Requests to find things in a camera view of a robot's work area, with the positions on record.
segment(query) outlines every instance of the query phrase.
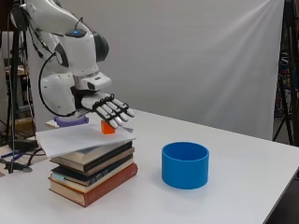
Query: table surface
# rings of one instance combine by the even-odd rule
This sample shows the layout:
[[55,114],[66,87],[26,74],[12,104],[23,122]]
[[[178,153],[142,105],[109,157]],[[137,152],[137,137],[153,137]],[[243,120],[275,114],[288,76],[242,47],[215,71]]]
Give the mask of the table surface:
[[[298,168],[299,149],[177,119],[136,111],[136,177],[87,208],[49,191],[42,161],[29,174],[0,179],[2,223],[263,223]],[[176,141],[210,150],[207,184],[173,189],[161,179],[161,149]]]

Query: blue cup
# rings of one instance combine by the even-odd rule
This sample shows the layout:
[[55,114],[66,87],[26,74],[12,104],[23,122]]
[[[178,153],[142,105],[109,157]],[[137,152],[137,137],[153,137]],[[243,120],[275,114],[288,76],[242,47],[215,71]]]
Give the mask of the blue cup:
[[162,150],[162,179],[177,189],[198,189],[207,182],[209,152],[190,142],[166,145]]

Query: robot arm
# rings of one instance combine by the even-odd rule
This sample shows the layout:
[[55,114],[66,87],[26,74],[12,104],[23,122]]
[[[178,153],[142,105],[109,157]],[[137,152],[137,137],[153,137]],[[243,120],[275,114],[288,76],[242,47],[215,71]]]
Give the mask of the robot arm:
[[102,36],[64,10],[57,0],[27,0],[21,8],[29,31],[39,33],[36,45],[41,47],[41,55],[53,57],[66,68],[66,72],[53,73],[40,82],[42,94],[56,111],[70,114],[76,108],[95,112],[113,128],[135,115],[128,104],[102,92],[111,84],[97,65],[108,54],[108,44]]

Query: red book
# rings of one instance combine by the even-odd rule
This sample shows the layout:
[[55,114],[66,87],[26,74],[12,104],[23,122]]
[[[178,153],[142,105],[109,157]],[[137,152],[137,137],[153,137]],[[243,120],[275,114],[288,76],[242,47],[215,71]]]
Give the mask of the red book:
[[71,189],[65,185],[61,185],[54,180],[50,180],[50,190],[65,197],[66,199],[87,207],[91,203],[94,203],[99,198],[103,197],[113,189],[123,184],[125,181],[137,174],[138,167],[135,163],[128,166],[124,170],[120,171],[116,175],[113,175],[110,179],[100,184],[94,189],[91,189],[87,193],[80,192],[75,189]]

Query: white backdrop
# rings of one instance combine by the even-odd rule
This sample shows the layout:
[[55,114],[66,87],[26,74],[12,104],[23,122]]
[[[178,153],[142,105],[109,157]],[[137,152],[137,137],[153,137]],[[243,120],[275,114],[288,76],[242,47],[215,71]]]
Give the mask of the white backdrop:
[[284,0],[60,2],[107,39],[100,68],[131,107],[271,138]]

